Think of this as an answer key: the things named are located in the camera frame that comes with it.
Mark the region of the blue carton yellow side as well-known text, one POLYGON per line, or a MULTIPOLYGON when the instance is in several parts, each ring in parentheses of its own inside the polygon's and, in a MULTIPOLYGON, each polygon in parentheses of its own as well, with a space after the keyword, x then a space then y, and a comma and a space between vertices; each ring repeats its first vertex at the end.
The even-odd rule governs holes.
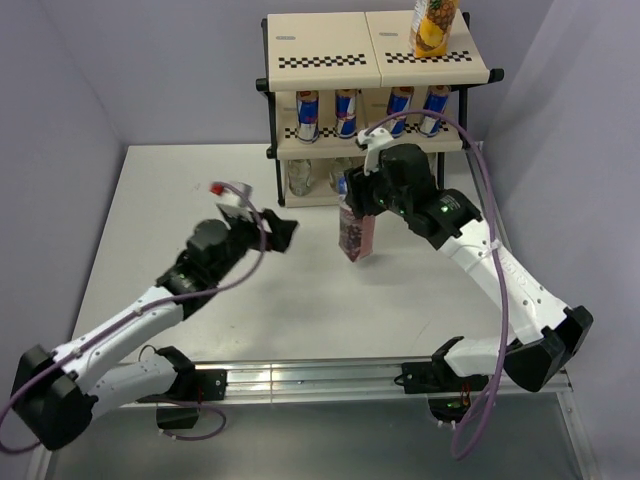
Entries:
POLYGON ((417 0, 410 30, 410 45, 416 58, 444 56, 459 0, 417 0))

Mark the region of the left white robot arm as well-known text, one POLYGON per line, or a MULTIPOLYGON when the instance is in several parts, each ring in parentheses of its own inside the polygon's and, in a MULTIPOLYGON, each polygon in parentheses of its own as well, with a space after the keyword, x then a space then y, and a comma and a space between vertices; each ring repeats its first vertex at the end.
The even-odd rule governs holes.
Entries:
POLYGON ((298 223, 265 209, 204 220, 175 264, 123 312, 51 351, 37 345, 18 364, 9 409, 50 451, 70 444, 91 422, 139 400, 196 407, 194 363, 174 347, 149 359, 121 360, 155 335, 188 319, 219 292, 250 250, 285 252, 298 223))

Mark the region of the clear bottle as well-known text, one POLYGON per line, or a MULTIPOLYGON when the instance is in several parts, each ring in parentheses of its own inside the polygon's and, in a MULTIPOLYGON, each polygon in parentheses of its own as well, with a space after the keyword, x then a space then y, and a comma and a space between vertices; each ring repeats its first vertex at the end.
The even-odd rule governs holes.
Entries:
POLYGON ((352 166, 353 162, 350 157, 337 157, 330 161, 329 185, 335 193, 339 192, 339 182, 344 177, 345 171, 352 166))
POLYGON ((311 192, 312 163, 309 159, 287 161, 287 177, 290 192, 303 197, 311 192))

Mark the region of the energy drink can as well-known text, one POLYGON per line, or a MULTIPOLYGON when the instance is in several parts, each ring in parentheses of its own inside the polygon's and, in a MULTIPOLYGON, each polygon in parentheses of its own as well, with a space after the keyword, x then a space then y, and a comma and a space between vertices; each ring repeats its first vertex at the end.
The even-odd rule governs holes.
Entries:
POLYGON ((303 143, 313 143, 319 136, 319 93, 315 90, 296 92, 297 138, 303 143))
POLYGON ((357 129, 356 89, 338 89, 335 91, 335 133, 339 138, 347 139, 356 134, 357 129))
MULTIPOLYGON (((390 91, 387 102, 386 113, 391 116, 395 113, 406 112, 409 110, 414 94, 412 86, 393 87, 390 91)), ((385 128, 394 137, 400 137, 405 130, 406 117, 398 116, 386 122, 385 128)))

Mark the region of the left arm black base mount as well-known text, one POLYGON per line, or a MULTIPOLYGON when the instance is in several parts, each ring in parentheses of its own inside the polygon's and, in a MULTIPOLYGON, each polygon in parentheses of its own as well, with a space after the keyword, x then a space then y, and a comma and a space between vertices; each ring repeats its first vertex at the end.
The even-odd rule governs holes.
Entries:
POLYGON ((179 401, 221 401, 225 397, 226 386, 226 370, 194 369, 179 373, 166 395, 179 401))

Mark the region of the blue carton maroon side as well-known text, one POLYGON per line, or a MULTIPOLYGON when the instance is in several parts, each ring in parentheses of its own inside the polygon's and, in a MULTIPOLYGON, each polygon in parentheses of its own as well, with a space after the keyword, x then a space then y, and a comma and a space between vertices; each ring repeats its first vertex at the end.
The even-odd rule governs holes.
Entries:
POLYGON ((346 257, 355 263, 373 252, 375 220, 374 216, 358 219, 346 203, 347 184, 345 177, 337 183, 339 199, 339 241, 338 245, 346 257))

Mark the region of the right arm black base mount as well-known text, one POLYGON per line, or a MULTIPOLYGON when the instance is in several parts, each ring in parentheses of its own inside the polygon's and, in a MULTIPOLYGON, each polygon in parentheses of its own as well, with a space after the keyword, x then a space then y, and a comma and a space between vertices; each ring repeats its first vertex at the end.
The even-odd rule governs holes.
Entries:
POLYGON ((405 362, 394 379, 405 394, 455 392, 462 381, 444 361, 405 362))

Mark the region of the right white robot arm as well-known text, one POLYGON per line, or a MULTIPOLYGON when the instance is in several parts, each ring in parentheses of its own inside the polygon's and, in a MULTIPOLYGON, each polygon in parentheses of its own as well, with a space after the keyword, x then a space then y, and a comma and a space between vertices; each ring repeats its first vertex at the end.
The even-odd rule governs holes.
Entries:
POLYGON ((356 217, 386 211, 455 262, 508 315, 507 340, 450 339, 418 377, 427 392, 452 391, 468 381, 484 387, 495 371, 538 392, 573 358, 593 324, 583 306, 555 297, 490 237, 487 213, 462 192, 437 187, 426 153, 400 144, 380 153, 377 171, 346 174, 346 203, 356 217))

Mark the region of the energy drink can hidden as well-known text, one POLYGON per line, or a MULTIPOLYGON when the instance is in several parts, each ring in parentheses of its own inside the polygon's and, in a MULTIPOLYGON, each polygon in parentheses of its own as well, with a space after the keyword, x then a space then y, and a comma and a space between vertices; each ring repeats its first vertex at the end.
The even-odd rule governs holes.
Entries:
MULTIPOLYGON (((427 89, 423 109, 443 114, 449 99, 451 87, 448 85, 432 85, 427 89)), ((440 129, 441 119, 423 115, 420 120, 419 133, 427 138, 435 137, 440 129)))

